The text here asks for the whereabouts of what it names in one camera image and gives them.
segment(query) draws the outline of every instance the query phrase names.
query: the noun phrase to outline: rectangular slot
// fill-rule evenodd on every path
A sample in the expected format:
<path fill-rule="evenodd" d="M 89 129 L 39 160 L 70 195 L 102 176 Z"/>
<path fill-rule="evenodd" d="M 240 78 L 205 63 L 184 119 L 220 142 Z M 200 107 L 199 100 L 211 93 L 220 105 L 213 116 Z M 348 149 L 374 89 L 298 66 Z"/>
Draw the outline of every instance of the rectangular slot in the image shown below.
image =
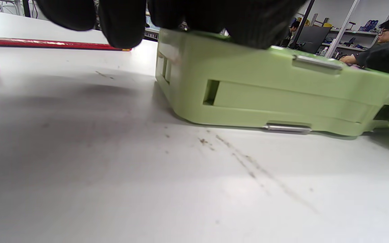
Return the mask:
<path fill-rule="evenodd" d="M 208 80 L 207 90 L 205 91 L 204 105 L 213 106 L 220 82 L 217 80 Z"/>
<path fill-rule="evenodd" d="M 163 76 L 165 77 L 165 80 L 167 83 L 170 83 L 170 72 L 171 72 L 172 62 L 166 58 L 164 67 L 163 67 Z"/>
<path fill-rule="evenodd" d="M 167 58 L 163 57 L 163 69 L 162 69 L 162 76 L 164 79 L 166 79 L 166 66 L 167 66 Z"/>

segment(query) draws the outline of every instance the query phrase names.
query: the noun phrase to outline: man with glasses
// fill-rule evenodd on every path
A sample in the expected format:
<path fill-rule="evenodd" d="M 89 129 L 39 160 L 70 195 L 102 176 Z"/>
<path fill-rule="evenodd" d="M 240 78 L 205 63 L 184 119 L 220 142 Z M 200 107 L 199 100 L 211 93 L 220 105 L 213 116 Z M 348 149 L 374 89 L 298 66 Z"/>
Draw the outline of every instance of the man with glasses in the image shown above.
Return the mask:
<path fill-rule="evenodd" d="M 366 68 L 372 68 L 375 69 L 375 66 L 377 65 L 378 61 L 384 63 L 386 60 L 383 58 L 383 55 L 378 55 L 379 53 L 388 53 L 389 52 L 389 20 L 385 23 L 382 23 L 380 26 L 381 32 L 378 36 L 378 43 L 372 48 L 367 49 L 366 51 L 361 52 L 357 56 L 345 56 L 340 59 L 340 61 L 351 64 L 351 65 L 358 65 L 360 67 L 366 67 Z M 369 65 L 367 63 L 367 59 L 370 57 L 371 54 L 375 54 L 370 58 Z"/>

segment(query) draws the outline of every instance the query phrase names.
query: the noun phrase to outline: light green plastic case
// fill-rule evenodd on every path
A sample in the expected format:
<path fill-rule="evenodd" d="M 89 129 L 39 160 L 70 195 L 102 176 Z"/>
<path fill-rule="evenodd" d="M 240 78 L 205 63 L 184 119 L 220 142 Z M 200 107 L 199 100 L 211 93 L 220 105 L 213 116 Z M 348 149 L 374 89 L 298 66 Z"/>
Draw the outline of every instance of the light green plastic case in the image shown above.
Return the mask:
<path fill-rule="evenodd" d="M 346 136 L 389 126 L 389 74 L 301 51 L 161 29 L 156 78 L 192 123 Z"/>

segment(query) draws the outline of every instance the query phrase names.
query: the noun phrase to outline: person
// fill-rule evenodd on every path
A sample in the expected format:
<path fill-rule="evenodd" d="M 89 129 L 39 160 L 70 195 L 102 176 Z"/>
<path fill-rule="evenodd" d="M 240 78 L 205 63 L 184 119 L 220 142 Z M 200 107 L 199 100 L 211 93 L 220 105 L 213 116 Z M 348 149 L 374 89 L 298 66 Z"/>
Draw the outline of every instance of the person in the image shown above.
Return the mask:
<path fill-rule="evenodd" d="M 296 32 L 299 26 L 300 26 L 299 21 L 293 22 L 289 27 L 289 32 L 287 33 L 286 38 L 280 42 L 279 46 L 287 47 L 289 45 L 290 39 L 292 38 L 293 32 Z"/>
<path fill-rule="evenodd" d="M 389 52 L 389 20 L 382 23 L 380 26 L 381 32 L 378 36 L 378 43 L 371 48 L 367 49 L 366 51 L 361 52 L 360 54 L 357 54 L 356 56 L 344 56 L 340 58 L 340 61 L 348 64 L 348 65 L 358 65 L 360 67 L 365 68 L 372 68 L 374 66 L 379 66 L 377 64 L 377 61 L 379 62 L 385 62 L 384 59 L 381 60 L 380 53 L 388 53 Z M 371 54 L 372 57 L 370 58 L 370 65 L 367 64 L 367 59 L 370 57 Z"/>

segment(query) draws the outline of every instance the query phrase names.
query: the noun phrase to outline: black glove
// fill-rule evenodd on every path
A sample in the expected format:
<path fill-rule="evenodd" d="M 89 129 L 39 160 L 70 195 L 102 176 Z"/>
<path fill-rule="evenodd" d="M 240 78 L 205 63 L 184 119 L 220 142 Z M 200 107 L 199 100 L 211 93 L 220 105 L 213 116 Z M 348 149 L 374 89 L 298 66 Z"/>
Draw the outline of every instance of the black glove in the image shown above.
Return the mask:
<path fill-rule="evenodd" d="M 148 0 L 154 25 L 229 32 L 235 43 L 268 48 L 281 40 L 290 19 L 306 0 Z M 43 14 L 67 29 L 85 31 L 96 22 L 93 0 L 37 0 Z M 100 0 L 102 32 L 111 46 L 137 46 L 145 32 L 146 0 Z"/>

